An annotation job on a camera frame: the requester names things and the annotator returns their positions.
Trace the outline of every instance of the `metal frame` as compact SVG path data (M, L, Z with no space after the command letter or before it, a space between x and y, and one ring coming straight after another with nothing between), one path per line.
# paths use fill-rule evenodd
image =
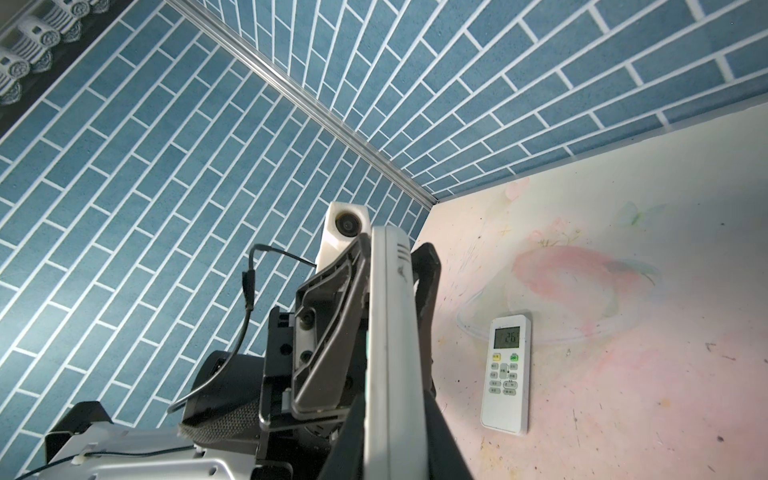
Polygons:
M424 208L430 210L437 204L435 199L410 176L402 172L389 159L384 157L373 145L360 137L325 105L317 101L285 72L280 70L256 47L232 31L217 16L209 12L196 0L167 0L184 17L208 34L216 43L225 48L235 58L258 74L267 84L274 87L314 121L341 140L347 147L360 155L369 164L377 168L395 185L413 197Z

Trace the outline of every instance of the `blue tile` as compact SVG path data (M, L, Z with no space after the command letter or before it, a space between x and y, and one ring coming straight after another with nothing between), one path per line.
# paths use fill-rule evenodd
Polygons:
M163 265L163 268L157 272L152 285L141 300L152 306L160 306L165 296L181 275L184 267L187 266L187 263L189 263L188 258L181 253L173 252L165 265Z
M207 91L201 82L192 80L144 138L136 152L147 161L154 160Z
M482 171L475 165L467 165L461 170L454 172L453 177L460 182L466 182L470 178L477 177L481 173Z
M476 54L478 49L469 41L466 35L458 38L455 44L442 55L440 60L432 67L432 70L424 77L426 83L433 91L440 90L464 68Z
M571 83L578 85L692 23L694 23L694 18L691 16L686 2L684 0L671 0L563 67L563 73L571 80ZM667 71L683 66L683 64L676 64L676 60L685 55L670 51L670 45L677 45L675 48L685 48L678 43L679 41L685 40L673 41L668 46L634 62L634 67L640 77L645 81L657 78L663 74L658 72L671 67L670 63L675 63L675 65L673 68L668 68Z
M16 129L9 136L0 142L0 155L10 161L16 160L35 137L43 131L54 115L56 115L56 110L52 107L44 103L38 104L21 123L16 125Z
M320 14L328 19L332 24L339 18L342 0L320 0Z
M449 174L454 170L457 170L480 158L483 158L485 155L490 153L491 151L485 145L475 144L470 148L460 151L453 157L450 157L448 160L444 160L442 163L439 163L430 168L429 173L435 177L441 177L442 175Z
M571 92L567 97L542 110L541 116L550 125L558 124L605 101L627 93L636 86L629 72L622 68L587 87Z
M171 217L163 230L152 241L152 246L141 258L141 263L150 270L157 270L174 248L188 223L179 217Z
M434 0L412 0L408 5L387 42L400 58L405 56L435 7L437 3Z
M371 113L368 114L366 120L362 123L362 125L360 125L359 132L369 136L379 128L379 125L381 125L383 121L384 115L380 114L376 110L371 110Z
M517 120L553 98L568 91L556 74L551 74L528 90L518 93L510 101L494 110L494 115L505 124Z
M214 233L221 238L229 238L237 224L245 217L251 202L253 202L253 197L245 192L240 192L224 212L224 216L221 217L221 222L219 222Z
M247 109L250 102L253 101L263 88L264 83L264 80L258 75L249 75L245 82L243 82L240 90L238 90L237 94L232 98L232 103L242 109Z
M120 210L112 214L107 227L101 232L96 242L110 250L117 248L148 204L148 201L138 195L129 196Z
M768 3L748 2L651 52L634 67L645 81L654 80L762 31L765 18Z
M360 55L355 55L352 60L352 64L349 66L349 70L346 72L344 79L349 82L354 88L359 88L362 84L362 80L368 73L369 66Z
M331 88L335 88L341 82L346 62L355 48L355 41L361 27L362 24L360 20L355 18L355 15L348 11L344 12L339 31L336 33L336 43L333 46L326 69L325 82Z
M208 54L202 48L192 45L187 50L187 53L182 55L181 59L177 60L174 67L165 75L162 81L163 85L174 92L179 92L207 57Z
M224 247L224 251L216 262L216 270L228 273L234 266L242 267L246 264L243 253L248 248L251 238L256 232L246 225L240 225L232 240Z
M88 53L60 78L58 84L48 93L47 99L63 107L93 78L96 71L122 46L130 34L131 31L125 25L112 24L99 41L91 44Z
M404 132L411 138L416 138L432 126L424 115L418 115L408 124Z
M586 0L544 0L525 16L525 23L541 38L585 3Z
M232 60L232 55L230 55L228 51L219 48L216 50L216 53L211 55L197 76L200 80L212 85L221 76L224 70L229 67Z
M248 139L250 138L250 135L257 129L258 125L261 124L261 121L264 119L264 117L270 111L271 108L272 108L272 104L266 98L258 97L256 101L253 103L253 105L251 106L251 108L243 116L243 119L237 125L237 128L235 128L233 135L241 139L242 141L248 141ZM259 133L257 134L257 139L263 141L265 139L264 136L267 134L268 132L259 130Z
M544 130L544 125L542 125L535 116L531 115L506 127L494 136L486 138L485 144L487 144L493 151L498 151L507 145L512 145L513 143L542 130Z
M676 77L607 105L595 114L603 125L613 125L655 108L681 100L723 83L714 61L692 68Z
M195 112L176 135L174 143L186 150L191 150L194 143L203 135L203 132L208 127L209 123L210 122L203 115Z
M94 208L86 210L51 255L51 261L67 268L72 266L80 252L88 246L98 229L106 221L107 215L102 212Z
M398 64L399 62L397 58L395 58L395 55L392 55L387 50L382 51L379 60L371 70L371 74L369 75L366 84L357 95L357 100L355 100L354 105L355 110L365 114L368 109L371 108L373 101L387 84L389 76L392 75Z
M219 219L222 210L213 204L207 204L200 216L194 221L192 227L184 235L184 239L179 244L179 248L189 253L190 255L197 250L197 248L205 240L205 236L210 232L211 227Z
M152 203L144 218L141 219L139 228L148 233L156 233L165 219L174 211L174 208L186 191L186 188L176 182L170 182L160 193L160 196Z
M736 78L768 67L768 37L763 37L725 56Z
M59 194L60 192L50 185L39 184L5 221L5 225L0 228L0 238L19 245L43 213L56 201Z
M512 88L507 81L504 78L497 78L459 108L456 114L465 123L469 123L506 100L512 93Z
M528 4L525 0L492 0L469 26L469 33L485 46Z
M625 32L627 32L627 29L622 30L621 33L614 35L610 40L592 48L576 61L566 65L563 71L571 80L571 83L578 85L626 58L621 57L621 55L613 56L612 54L616 50L611 47L614 42L622 42L624 40L627 35ZM523 88L602 35L600 28L595 24L589 12L585 12L530 55L523 58L512 69L507 71L506 75L517 88Z
M0 183L0 197L18 202L56 158L58 151L39 141Z
M62 227L69 227L105 180L106 178L98 172L86 170L64 198L59 200L48 219Z
M432 121L437 121L468 96L467 89L455 81L424 110L424 115Z
M61 147L65 146L103 103L91 92L84 91L48 129L45 138Z
M104 346L112 337L114 330L108 329L106 326L94 325L88 336L75 352L74 356L70 359L69 365L77 367L79 369L88 370L96 360L96 356L101 353Z
M170 30L168 22L153 17L122 49L120 55L134 65L139 65L149 52Z
M485 135L490 135L497 131L501 125L491 115L485 115L480 120L476 121L473 125L467 127L463 131L460 131L453 137L453 143L460 148L464 148L470 145Z
M535 168L543 167L547 164L552 164L556 161L568 158L568 152L564 148L558 148L546 154L538 155L537 157L531 157L526 161L522 161L519 164L512 165L512 169L516 174L522 174Z
M443 139L450 137L453 132L457 131L462 126L462 122L454 115L447 117L445 120L432 127L432 129L424 134L424 136L413 142L407 150L408 155L410 155L411 158L417 158Z
M54 295L53 301L59 305L73 307L107 260L109 260L109 253L96 247L89 248L74 270L70 271L69 276Z
M763 74L757 78L736 84L733 87L724 88L677 107L669 108L664 111L664 114L670 122L676 122L714 110L715 108L746 100L755 95L764 94L767 91L768 74Z
M600 0L596 6L608 27L613 28L651 3L653 0Z
M478 166L484 171L489 172L496 170L497 168L509 165L512 162L518 161L521 158L526 158L526 154L522 148L515 145L514 147L506 150L495 152L492 156L478 162Z
M102 134L111 134L169 66L170 60L162 54L152 55L95 118L93 127Z
M346 112L349 110L349 104L352 103L355 97L355 89L352 88L346 81L343 81L339 94L336 96L336 101L333 103L333 110L338 111L342 117L346 116Z
M368 26L360 38L360 45L357 51L368 61L373 61L376 54L384 42L384 37L389 33L392 23L395 21L395 13L386 5L385 2L377 2L373 7L373 13Z
M101 191L101 195L94 203L107 211L113 211L131 192L145 168L147 165L143 161L136 157L129 158L112 177L107 187Z
M574 155L579 155L585 151L593 150L604 145L611 144L615 141L624 140L634 135L642 134L646 131L653 130L655 128L661 128L661 122L659 122L656 115L650 117L641 118L640 120L633 121L629 124L616 127L603 133L594 135L593 137L585 138L582 141L575 142L568 145Z
M424 34L424 40L439 53L481 3L482 0L448 0Z
M56 162L56 165L45 178L59 187L67 187L103 143L102 137L92 131L84 131Z
M408 91L433 60L435 56L423 43L419 42L402 64L392 84L400 91Z
M136 121L128 120L125 122L125 125L107 142L104 150L94 159L93 166L111 174L120 162L129 155L145 131L146 128Z
M561 59L569 56L569 52L561 51L565 45L561 44L560 39L556 35L550 39L547 43L539 47L527 58L533 57L528 68L522 67L524 70L529 71L528 74L539 76L554 66L554 63L559 62ZM531 39L526 35L523 29L516 25L512 30L508 31L501 37L495 45L493 45L486 53L484 53L478 60L462 75L462 80L472 88L477 90L486 81L490 80L495 74L499 73L503 69L515 60L517 57L523 54L528 47L533 45ZM511 72L515 72L518 66L513 67ZM523 82L515 82L518 88L524 86Z
M28 352L41 353L48 339L54 335L56 329L64 322L66 317L67 312L64 310L47 305L35 317L35 322L29 327L24 337L19 340L18 348ZM15 383L22 377L26 370L25 367L29 365L26 359L31 362L30 357L11 352L5 360L5 364L0 366L0 389L3 392L10 392Z
M152 12L160 6L161 0L143 0L135 2L130 9L123 15L123 22L133 28L138 28Z
M176 211L184 218L194 218L198 210L207 202L208 197L214 188L219 184L221 177L216 172L206 169L200 179L187 195L187 198L181 202Z
M144 177L139 186L136 187L136 190L140 191L144 195L147 195L148 197L154 197L157 195L157 192L160 191L163 185L165 185L165 182L168 181L174 170L176 170L176 167L179 166L183 159L183 151L179 150L173 145L168 145L168 148L165 150L165 152L163 152L160 158L157 159L157 161L152 166L152 169L149 170L147 176ZM141 172L144 167L134 166L134 169Z
M191 289L196 289L210 266L214 264L216 255L219 254L223 247L224 244L219 240L209 237L202 248L200 248L200 251L192 258L192 264L189 266L184 276L181 277L181 280L179 280L180 283Z
M379 130L391 137L404 124L407 124L430 98L432 94L426 87L422 84L417 85Z
M134 68L120 58L115 58L91 82L91 89L99 95L109 97L118 89L123 80L133 72Z
M310 55L310 62L306 68L305 86L318 90L320 88L320 82L323 79L323 70L326 67L326 62L318 56L315 52Z
M526 141L524 145L529 152L537 154L540 151L547 150L555 145L564 144L575 138L597 131L598 129L599 127L595 124L592 118L589 115L585 115L541 134L538 137L533 137L531 140Z
M125 241L120 250L112 257L104 272L98 277L98 281L106 286L118 288L120 282L128 275L138 260L144 248L149 244L150 238L141 232L134 231Z

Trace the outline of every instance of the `cable connector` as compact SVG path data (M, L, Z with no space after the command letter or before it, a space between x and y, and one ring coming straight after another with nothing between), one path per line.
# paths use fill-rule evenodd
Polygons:
M243 272L243 296L245 297L245 310L253 310L256 302L256 271L249 269Z

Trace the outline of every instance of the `white plastic part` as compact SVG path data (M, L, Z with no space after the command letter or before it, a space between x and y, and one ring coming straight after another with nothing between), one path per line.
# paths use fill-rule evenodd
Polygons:
M326 213L325 225L323 225L323 238L320 241L320 250L317 252L317 268L319 272L330 265L346 249L355 237L345 237L336 228L336 219L343 214L352 214L360 222L360 233L371 234L371 220L368 217L368 209L361 205L343 204L331 202Z
M495 344L497 334L500 338ZM531 320L525 315L494 319L489 335L480 421L488 429L524 435L528 431ZM515 337L517 348L503 348L515 344Z
M426 420L408 235L374 227L363 443L365 480L426 480Z

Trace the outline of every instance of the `camera lens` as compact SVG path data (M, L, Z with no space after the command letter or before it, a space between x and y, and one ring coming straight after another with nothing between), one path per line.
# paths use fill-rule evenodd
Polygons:
M360 220L357 216L345 212L336 217L336 228L344 237L357 237L360 233Z

